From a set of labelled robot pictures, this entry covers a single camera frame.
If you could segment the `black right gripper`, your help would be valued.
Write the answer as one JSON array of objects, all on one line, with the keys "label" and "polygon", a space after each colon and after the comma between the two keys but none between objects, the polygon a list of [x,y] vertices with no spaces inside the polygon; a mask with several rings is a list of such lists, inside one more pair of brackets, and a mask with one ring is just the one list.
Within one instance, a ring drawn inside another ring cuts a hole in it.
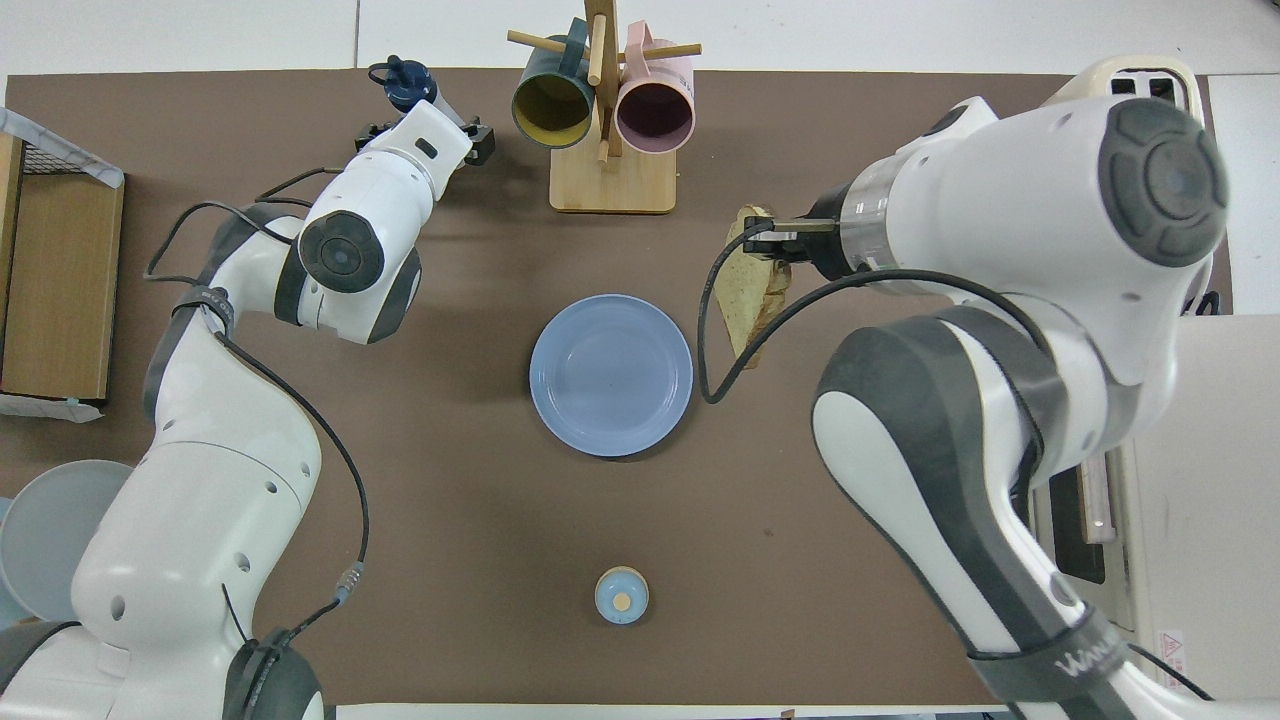
[{"label": "black right gripper", "polygon": [[844,250],[838,228],[845,199],[851,182],[836,186],[818,197],[810,210],[800,218],[780,219],[776,217],[746,217],[744,236],[754,237],[764,233],[797,234],[792,238],[744,241],[748,256],[771,263],[803,263],[803,249],[809,263],[827,279],[838,281],[852,274],[852,268]]}]

